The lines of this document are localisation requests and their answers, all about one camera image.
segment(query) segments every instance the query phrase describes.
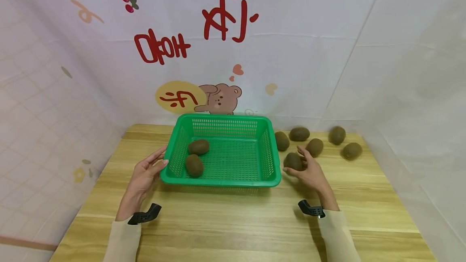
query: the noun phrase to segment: brown kiwi fruit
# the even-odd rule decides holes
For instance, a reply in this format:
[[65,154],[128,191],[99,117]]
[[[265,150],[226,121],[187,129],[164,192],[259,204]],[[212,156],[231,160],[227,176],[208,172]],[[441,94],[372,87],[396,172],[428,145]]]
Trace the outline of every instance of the brown kiwi fruit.
[[288,155],[285,157],[285,160],[283,161],[283,167],[289,167],[294,170],[302,171],[303,163],[301,162],[301,157],[295,152],[288,153]]
[[341,155],[343,158],[349,161],[353,161],[362,154],[362,147],[358,143],[349,143],[346,145],[343,150],[341,150]]
[[186,171],[191,177],[199,177],[203,173],[203,163],[201,158],[196,154],[186,157]]
[[290,131],[290,140],[297,142],[305,141],[310,134],[309,130],[305,127],[295,127]]
[[346,137],[346,131],[344,128],[337,126],[333,127],[328,133],[328,141],[334,145],[340,145],[343,143]]
[[306,146],[306,150],[309,151],[312,157],[317,157],[322,153],[323,142],[321,139],[312,139]]
[[290,146],[290,140],[288,140],[288,137],[282,131],[277,131],[275,133],[275,140],[279,151],[286,151]]
[[210,144],[206,139],[197,139],[188,145],[189,154],[203,155],[210,149]]

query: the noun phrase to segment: hand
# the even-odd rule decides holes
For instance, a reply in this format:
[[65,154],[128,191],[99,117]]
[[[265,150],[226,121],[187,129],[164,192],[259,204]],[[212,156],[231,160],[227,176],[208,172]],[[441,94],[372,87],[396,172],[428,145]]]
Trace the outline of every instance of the hand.
[[154,180],[159,179],[160,171],[168,164],[168,160],[155,164],[163,159],[166,149],[167,146],[163,146],[136,164],[116,214],[115,220],[117,222],[126,220],[141,210],[141,204],[150,191]]
[[283,168],[283,171],[285,171],[286,174],[290,176],[297,177],[309,188],[314,189],[317,192],[321,201],[321,205],[324,209],[340,211],[337,198],[335,198],[335,194],[330,187],[327,178],[325,178],[320,164],[304,147],[298,146],[298,152],[303,155],[301,160],[307,162],[307,169],[304,171],[297,171],[292,168],[285,167]]
[[304,171],[297,171],[292,168],[285,167],[283,168],[283,171],[290,176],[297,177],[302,183],[304,183],[304,185],[307,185],[307,187],[312,188],[317,192],[324,191],[330,187],[320,164],[310,155],[309,151],[302,146],[298,146],[298,152],[302,155],[301,160],[307,162],[307,169]]

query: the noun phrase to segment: wooden table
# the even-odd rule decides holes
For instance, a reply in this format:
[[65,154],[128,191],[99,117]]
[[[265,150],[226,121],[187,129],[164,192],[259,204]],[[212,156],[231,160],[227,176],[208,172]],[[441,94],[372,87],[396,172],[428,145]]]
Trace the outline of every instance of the wooden table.
[[[160,125],[133,125],[126,131],[51,262],[102,261],[134,165],[168,143],[171,132],[172,127]],[[334,146],[327,133],[313,137],[324,141],[317,160],[346,213],[362,261],[435,261],[364,140],[348,134]],[[349,142],[364,149],[353,162],[339,155]],[[282,161],[287,153],[280,153]],[[144,211],[151,202],[163,209],[155,221],[143,224],[138,261],[326,261],[317,220],[297,206],[303,198],[318,204],[313,192],[285,173],[275,188],[159,184]]]

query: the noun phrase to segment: sleeve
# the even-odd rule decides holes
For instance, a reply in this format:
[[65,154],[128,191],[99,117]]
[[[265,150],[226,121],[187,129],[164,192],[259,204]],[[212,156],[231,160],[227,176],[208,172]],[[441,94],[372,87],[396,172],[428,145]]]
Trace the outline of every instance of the sleeve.
[[141,238],[141,224],[128,225],[128,221],[113,222],[108,238],[104,262],[135,262]]
[[318,221],[328,262],[360,262],[344,213],[331,210],[324,210],[324,213],[325,217]]

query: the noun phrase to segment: cartoon bear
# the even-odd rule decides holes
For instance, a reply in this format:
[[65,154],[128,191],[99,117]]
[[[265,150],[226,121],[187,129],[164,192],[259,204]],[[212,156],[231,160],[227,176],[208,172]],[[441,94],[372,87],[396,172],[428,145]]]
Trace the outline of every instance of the cartoon bear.
[[211,114],[230,114],[238,105],[238,97],[241,96],[241,88],[237,86],[228,86],[220,83],[217,85],[199,86],[207,96],[207,103],[202,106],[196,106],[196,112],[210,112]]

